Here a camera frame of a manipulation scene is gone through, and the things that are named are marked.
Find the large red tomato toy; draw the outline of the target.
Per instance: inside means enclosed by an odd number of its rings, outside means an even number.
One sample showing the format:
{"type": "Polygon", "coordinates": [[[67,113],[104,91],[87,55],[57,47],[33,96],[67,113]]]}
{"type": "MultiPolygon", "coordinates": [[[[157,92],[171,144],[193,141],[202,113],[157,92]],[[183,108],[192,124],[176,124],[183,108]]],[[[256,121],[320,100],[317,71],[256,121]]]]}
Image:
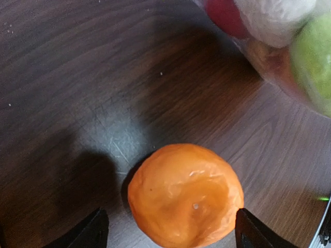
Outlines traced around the large red tomato toy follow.
{"type": "Polygon", "coordinates": [[[204,10],[224,33],[238,39],[249,37],[249,32],[244,26],[233,0],[208,0],[204,10]]]}

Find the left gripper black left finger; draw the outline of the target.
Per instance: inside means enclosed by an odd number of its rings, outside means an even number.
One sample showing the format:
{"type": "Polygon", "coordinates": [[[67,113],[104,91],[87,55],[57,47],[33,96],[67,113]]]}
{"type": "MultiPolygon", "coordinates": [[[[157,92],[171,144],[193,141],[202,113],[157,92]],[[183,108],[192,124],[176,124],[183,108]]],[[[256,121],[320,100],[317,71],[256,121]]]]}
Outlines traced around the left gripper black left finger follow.
{"type": "Polygon", "coordinates": [[[108,233],[107,212],[98,208],[45,247],[107,247],[108,233]]]}

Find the clear zip top bag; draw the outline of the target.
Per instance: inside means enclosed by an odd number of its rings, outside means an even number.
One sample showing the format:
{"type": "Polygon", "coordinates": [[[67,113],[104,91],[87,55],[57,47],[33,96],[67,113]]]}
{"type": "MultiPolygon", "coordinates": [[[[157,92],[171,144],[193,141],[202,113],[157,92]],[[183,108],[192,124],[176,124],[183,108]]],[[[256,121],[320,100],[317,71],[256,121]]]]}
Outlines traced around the clear zip top bag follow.
{"type": "MultiPolygon", "coordinates": [[[[196,1],[196,4],[206,13],[204,10],[205,3],[206,1],[196,1]]],[[[320,112],[311,103],[294,78],[291,70],[289,49],[307,22],[324,13],[330,13],[330,1],[316,1],[316,6],[305,24],[297,31],[291,43],[282,48],[275,48],[257,40],[249,31],[249,37],[245,39],[238,39],[228,35],[265,81],[278,86],[287,95],[297,99],[318,113],[320,112]]]]}

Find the orange fruit toy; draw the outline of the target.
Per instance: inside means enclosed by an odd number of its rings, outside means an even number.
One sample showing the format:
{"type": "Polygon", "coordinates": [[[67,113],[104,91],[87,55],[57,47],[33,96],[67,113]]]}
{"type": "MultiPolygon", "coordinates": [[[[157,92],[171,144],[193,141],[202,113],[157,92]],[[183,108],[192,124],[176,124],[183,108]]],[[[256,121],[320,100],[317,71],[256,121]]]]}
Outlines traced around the orange fruit toy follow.
{"type": "Polygon", "coordinates": [[[152,153],[128,184],[139,229],[161,247],[204,247],[234,228],[244,192],[230,164],[195,144],[152,153]]]}

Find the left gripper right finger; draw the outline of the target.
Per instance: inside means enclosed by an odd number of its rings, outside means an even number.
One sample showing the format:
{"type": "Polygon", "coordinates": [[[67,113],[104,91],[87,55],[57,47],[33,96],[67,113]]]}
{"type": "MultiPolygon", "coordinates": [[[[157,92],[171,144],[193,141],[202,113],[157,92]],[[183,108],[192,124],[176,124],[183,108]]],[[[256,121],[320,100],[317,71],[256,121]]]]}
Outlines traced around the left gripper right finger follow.
{"type": "Polygon", "coordinates": [[[297,248],[273,232],[246,208],[236,213],[235,239],[237,248],[297,248]]]}

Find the white cabbage toy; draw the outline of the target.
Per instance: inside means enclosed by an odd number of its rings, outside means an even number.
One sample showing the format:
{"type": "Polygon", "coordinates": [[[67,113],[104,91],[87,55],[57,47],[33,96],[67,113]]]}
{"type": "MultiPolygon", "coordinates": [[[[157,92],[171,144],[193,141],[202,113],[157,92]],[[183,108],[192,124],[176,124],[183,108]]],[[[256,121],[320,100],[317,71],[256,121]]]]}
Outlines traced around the white cabbage toy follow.
{"type": "Polygon", "coordinates": [[[257,40],[275,48],[289,45],[305,24],[316,1],[235,1],[243,24],[257,40]]]}

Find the light green pepper toy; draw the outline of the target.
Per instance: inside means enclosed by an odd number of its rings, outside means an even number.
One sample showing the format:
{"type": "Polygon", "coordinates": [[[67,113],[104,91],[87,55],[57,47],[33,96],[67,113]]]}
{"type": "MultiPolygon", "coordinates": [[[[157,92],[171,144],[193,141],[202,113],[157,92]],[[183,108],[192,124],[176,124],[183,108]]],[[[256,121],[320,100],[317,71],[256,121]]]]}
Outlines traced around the light green pepper toy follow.
{"type": "Polygon", "coordinates": [[[299,87],[321,114],[330,117],[330,13],[309,20],[289,52],[299,87]]]}

